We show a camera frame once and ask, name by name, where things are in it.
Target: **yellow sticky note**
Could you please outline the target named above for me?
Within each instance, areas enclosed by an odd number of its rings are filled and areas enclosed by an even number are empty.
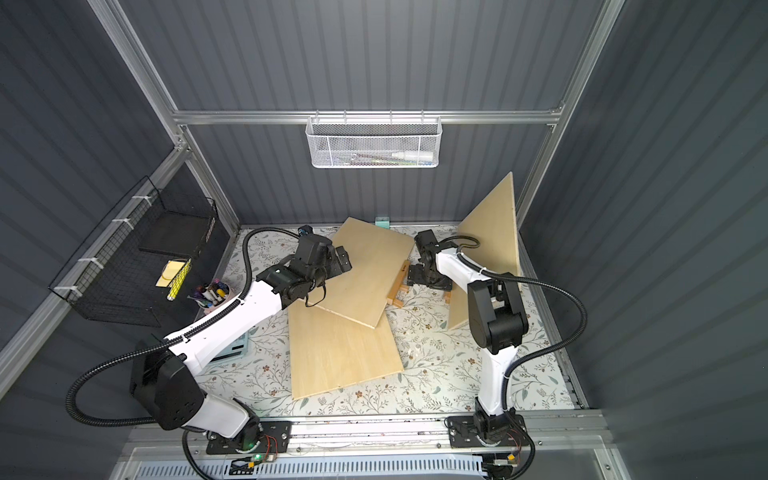
[[[179,273],[179,270],[181,270],[184,265],[187,262],[180,262],[178,260],[171,260],[170,262],[165,264],[165,268],[163,268],[163,273],[160,275],[160,278],[157,279],[157,283],[155,283],[155,286],[168,286],[170,285],[170,282],[173,281],[174,277],[177,273]]]

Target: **red wire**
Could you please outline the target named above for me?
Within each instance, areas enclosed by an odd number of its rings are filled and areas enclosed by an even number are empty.
[[[277,439],[275,439],[274,437],[270,437],[269,435],[265,435],[265,436],[266,436],[266,450],[267,450],[267,452],[269,452],[269,450],[270,450],[270,439],[272,439],[272,441],[275,442],[275,458],[277,458],[277,449],[279,448],[277,446]]]

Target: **yellow tape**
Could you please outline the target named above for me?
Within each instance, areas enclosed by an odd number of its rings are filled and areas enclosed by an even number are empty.
[[[187,277],[187,273],[189,273],[190,271],[191,265],[192,265],[192,259],[187,260],[184,266],[181,267],[181,270],[179,270],[179,273],[177,273],[174,279],[171,280],[170,291],[168,292],[168,296],[166,297],[166,299],[173,300],[176,298],[176,295],[178,295],[179,290],[181,290],[181,284],[184,283],[184,278]]]

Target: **ventilation grille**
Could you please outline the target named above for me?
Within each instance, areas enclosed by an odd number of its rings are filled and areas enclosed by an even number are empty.
[[[442,125],[415,123],[322,123],[310,118],[306,139],[318,168],[437,167]]]
[[[476,455],[374,455],[335,458],[278,458],[256,467],[252,475],[229,475],[232,460],[201,460],[198,465],[214,478],[313,478],[339,475],[475,475],[482,477]],[[199,480],[185,461],[142,462],[136,480]]]

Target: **wooden stick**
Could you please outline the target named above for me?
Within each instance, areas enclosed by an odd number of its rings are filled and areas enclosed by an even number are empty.
[[[389,289],[389,294],[386,296],[386,302],[389,305],[394,304],[395,297],[397,296],[398,290],[400,290],[400,286],[402,286],[402,281],[406,279],[406,276],[408,276],[408,268],[411,266],[411,262],[409,260],[406,260],[402,263],[402,266],[400,267],[400,271],[397,273],[397,276],[395,277],[395,282],[392,284],[392,288]]]

